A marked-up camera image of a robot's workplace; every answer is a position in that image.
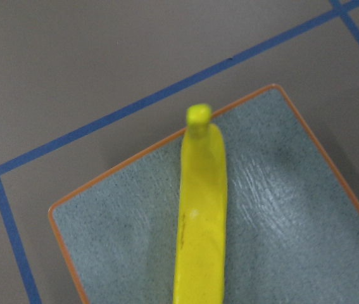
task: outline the tiled floor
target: tiled floor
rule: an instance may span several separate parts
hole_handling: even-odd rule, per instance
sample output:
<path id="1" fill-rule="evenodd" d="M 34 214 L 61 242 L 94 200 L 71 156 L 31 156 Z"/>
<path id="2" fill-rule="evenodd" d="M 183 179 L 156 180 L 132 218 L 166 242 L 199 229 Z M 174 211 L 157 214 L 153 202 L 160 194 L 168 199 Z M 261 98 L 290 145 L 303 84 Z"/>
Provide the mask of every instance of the tiled floor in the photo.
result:
<path id="1" fill-rule="evenodd" d="M 359 29 L 359 1 L 341 2 Z M 193 103 L 279 83 L 359 197 L 358 32 L 331 4 L 0 4 L 0 303 L 79 302 L 49 206 L 181 128 Z"/>

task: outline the orange border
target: orange border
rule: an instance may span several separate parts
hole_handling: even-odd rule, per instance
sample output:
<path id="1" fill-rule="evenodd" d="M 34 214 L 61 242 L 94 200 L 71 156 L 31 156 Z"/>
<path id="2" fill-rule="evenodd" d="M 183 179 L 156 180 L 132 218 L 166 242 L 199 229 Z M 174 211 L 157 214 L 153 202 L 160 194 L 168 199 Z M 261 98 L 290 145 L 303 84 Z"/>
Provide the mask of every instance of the orange border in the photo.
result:
<path id="1" fill-rule="evenodd" d="M 324 157 L 325 161 L 328 163 L 328 165 L 330 166 L 331 170 L 334 172 L 335 176 L 337 177 L 338 181 L 340 182 L 340 184 L 342 185 L 342 187 L 344 188 L 345 192 L 347 193 L 347 195 L 349 196 L 349 198 L 351 199 L 353 205 L 355 206 L 356 210 L 359 213 L 359 200 L 358 198 L 355 196 L 354 192 L 352 191 L 352 189 L 349 187 L 348 183 L 346 182 L 346 180 L 344 179 L 344 177 L 341 175 L 340 171 L 337 169 L 336 165 L 334 164 L 334 162 L 331 160 L 331 158 L 329 157 L 329 155 L 325 152 L 325 149 L 323 148 L 323 146 L 320 144 L 320 142 L 318 141 L 318 139 L 315 137 L 314 133 L 312 132 L 312 130 L 309 128 L 309 126 L 307 125 L 307 123 L 305 122 L 305 120 L 303 119 L 303 117 L 300 115 L 299 111 L 296 109 L 296 107 L 293 105 L 292 101 L 289 99 L 289 96 L 286 94 L 285 90 L 283 90 L 283 88 L 280 85 L 277 84 L 270 84 L 267 85 L 251 94 L 248 94 L 247 96 L 238 99 L 237 101 L 221 108 L 220 110 L 216 111 L 213 114 L 213 117 L 217 117 L 247 101 L 249 101 L 250 99 L 253 99 L 255 97 L 257 97 L 258 95 L 269 91 L 271 89 L 277 89 L 284 97 L 284 99 L 286 100 L 288 106 L 292 109 L 293 113 L 295 114 L 296 118 L 299 120 L 300 124 L 303 126 L 303 128 L 306 130 L 306 132 L 308 133 L 310 139 L 315 143 L 317 149 L 320 151 L 320 153 L 322 154 L 322 156 Z M 75 266 L 72 262 L 72 258 L 68 252 L 68 249 L 64 243 L 63 237 L 61 235 L 61 232 L 58 230 L 58 226 L 56 225 L 53 213 L 55 208 L 59 207 L 61 204 L 65 203 L 66 201 L 70 200 L 71 198 L 73 198 L 74 196 L 78 195 L 79 193 L 89 189 L 90 187 L 92 187 L 93 185 L 97 184 L 98 182 L 102 181 L 103 179 L 111 176 L 112 174 L 116 173 L 117 171 L 121 170 L 122 168 L 130 165 L 131 163 L 134 163 L 136 160 L 142 158 L 144 155 L 149 154 L 150 152 L 153 152 L 155 150 L 157 150 L 158 148 L 168 144 L 169 142 L 173 141 L 174 139 L 178 138 L 179 136 L 183 135 L 183 133 L 185 132 L 185 128 L 173 133 L 171 136 L 168 136 L 166 138 L 164 138 L 163 140 L 157 142 L 156 144 L 148 147 L 147 149 L 141 151 L 140 153 L 130 157 L 129 159 L 123 161 L 122 163 L 118 164 L 117 166 L 107 170 L 105 173 L 99 175 L 98 177 L 94 178 L 93 180 L 89 181 L 88 183 L 84 184 L 83 186 L 79 187 L 78 189 L 72 191 L 70 194 L 67 194 L 66 196 L 64 196 L 63 198 L 61 198 L 59 201 L 57 201 L 55 204 L 53 204 L 49 211 L 48 211 L 48 217 L 49 217 L 49 221 L 51 224 L 51 228 L 53 229 L 55 238 L 57 239 L 58 245 L 61 248 L 61 253 L 65 259 L 66 265 L 71 273 L 72 276 L 72 280 L 75 283 L 75 286 L 77 288 L 78 294 L 82 300 L 82 303 L 84 304 L 90 304 L 89 299 L 85 293 L 85 289 L 79 279 L 78 273 L 75 269 Z"/>

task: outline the gray mat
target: gray mat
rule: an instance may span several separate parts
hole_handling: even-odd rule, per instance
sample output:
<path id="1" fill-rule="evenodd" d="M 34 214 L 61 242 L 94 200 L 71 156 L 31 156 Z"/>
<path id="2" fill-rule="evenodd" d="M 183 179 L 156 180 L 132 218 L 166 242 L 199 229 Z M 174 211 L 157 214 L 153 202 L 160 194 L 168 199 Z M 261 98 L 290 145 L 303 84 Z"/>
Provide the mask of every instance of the gray mat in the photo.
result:
<path id="1" fill-rule="evenodd" d="M 279 91 L 216 118 L 227 148 L 225 303 L 359 303 L 359 215 Z M 180 140 L 57 207 L 91 303 L 172 302 Z"/>

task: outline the orange edge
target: orange edge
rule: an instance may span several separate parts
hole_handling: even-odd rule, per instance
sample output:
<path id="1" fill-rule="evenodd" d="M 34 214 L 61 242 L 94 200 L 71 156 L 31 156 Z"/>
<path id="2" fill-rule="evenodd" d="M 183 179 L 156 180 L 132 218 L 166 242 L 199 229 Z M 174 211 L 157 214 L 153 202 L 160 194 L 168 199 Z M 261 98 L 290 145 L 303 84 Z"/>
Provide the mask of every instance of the orange edge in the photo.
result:
<path id="1" fill-rule="evenodd" d="M 312 130 L 309 128 L 308 124 L 306 123 L 306 121 L 303 119 L 303 117 L 300 115 L 299 111 L 297 110 L 297 108 L 294 106 L 294 104 L 292 103 L 292 101 L 290 100 L 289 96 L 286 94 L 285 90 L 283 90 L 283 88 L 278 85 L 278 84 L 270 84 L 267 85 L 265 87 L 262 87 L 261 89 L 248 94 L 247 96 L 238 99 L 237 101 L 228 104 L 227 106 L 224 106 L 223 108 L 215 111 L 213 113 L 213 118 L 220 116 L 221 114 L 249 101 L 250 99 L 253 99 L 255 97 L 257 97 L 258 95 L 269 91 L 271 89 L 276 89 L 278 90 L 284 97 L 284 99 L 286 100 L 288 106 L 292 109 L 293 113 L 295 114 L 295 116 L 297 117 L 297 119 L 299 120 L 300 124 L 303 126 L 303 128 L 306 130 L 307 134 L 309 135 L 310 139 L 315 143 L 317 149 L 320 151 L 320 153 L 322 154 L 322 156 L 324 157 L 324 159 L 326 160 L 326 162 L 328 163 L 328 165 L 330 166 L 331 170 L 334 172 L 334 174 L 336 175 L 339 183 L 342 185 L 342 187 L 344 188 L 345 192 L 347 193 L 347 195 L 350 197 L 354 207 L 356 208 L 356 210 L 359 213 L 359 200 L 358 198 L 355 196 L 354 192 L 352 191 L 352 189 L 349 187 L 348 183 L 346 182 L 346 180 L 344 179 L 344 177 L 341 175 L 340 171 L 337 169 L 336 165 L 334 164 L 334 162 L 331 160 L 331 158 L 329 157 L 329 155 L 327 154 L 327 152 L 325 152 L 325 149 L 323 148 L 323 146 L 320 144 L 320 142 L 318 141 L 318 139 L 315 137 L 314 133 L 312 132 Z M 70 200 L 71 198 L 73 198 L 74 196 L 78 195 L 79 193 L 89 189 L 90 187 L 92 187 L 93 185 L 97 184 L 98 182 L 102 181 L 103 179 L 109 177 L 110 175 L 116 173 L 117 171 L 123 169 L 124 167 L 130 165 L 131 163 L 134 163 L 136 160 L 142 158 L 143 156 L 149 154 L 150 152 L 153 152 L 155 150 L 157 150 L 158 148 L 168 144 L 169 142 L 173 141 L 174 139 L 180 137 L 181 135 L 183 135 L 183 133 L 185 132 L 185 128 L 180 129 L 179 131 L 173 133 L 172 135 L 162 139 L 161 141 L 157 142 L 156 144 L 153 144 L 152 146 L 146 148 L 145 150 L 142 150 L 141 152 L 139 152 L 138 154 L 128 158 L 127 160 L 121 162 L 120 164 L 118 164 L 117 166 L 107 170 L 106 172 L 102 173 L 101 175 L 99 175 L 98 177 L 95 177 L 93 180 L 89 181 L 88 183 L 84 184 L 83 186 L 79 187 L 78 189 L 72 191 L 70 194 L 67 194 L 66 196 L 64 196 L 63 198 L 61 198 L 59 201 L 57 201 L 56 203 L 54 203 L 49 211 L 48 211 L 48 217 L 49 217 L 49 221 L 51 224 L 51 228 L 53 229 L 55 238 L 57 239 L 58 245 L 60 246 L 61 249 L 61 253 L 65 259 L 66 265 L 71 273 L 72 276 L 72 280 L 75 283 L 75 286 L 77 288 L 78 294 L 80 296 L 80 299 L 82 300 L 82 303 L 84 304 L 90 304 L 89 299 L 85 293 L 85 289 L 79 279 L 79 276 L 77 274 L 77 270 L 72 262 L 71 256 L 68 252 L 68 249 L 64 243 L 63 237 L 61 235 L 60 230 L 58 229 L 58 226 L 55 222 L 53 213 L 54 210 L 59 207 L 60 205 L 62 205 L 63 203 L 65 203 L 66 201 Z"/>

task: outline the yellow banana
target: yellow banana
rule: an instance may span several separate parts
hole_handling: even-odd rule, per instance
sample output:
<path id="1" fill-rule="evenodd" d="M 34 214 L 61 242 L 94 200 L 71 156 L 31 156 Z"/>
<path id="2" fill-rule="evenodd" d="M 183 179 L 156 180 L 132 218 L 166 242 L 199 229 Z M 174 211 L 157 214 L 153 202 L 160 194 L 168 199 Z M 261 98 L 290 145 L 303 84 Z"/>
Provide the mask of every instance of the yellow banana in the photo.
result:
<path id="1" fill-rule="evenodd" d="M 227 171 L 223 137 L 210 118 L 207 104 L 187 111 L 173 304 L 222 304 L 224 297 Z"/>

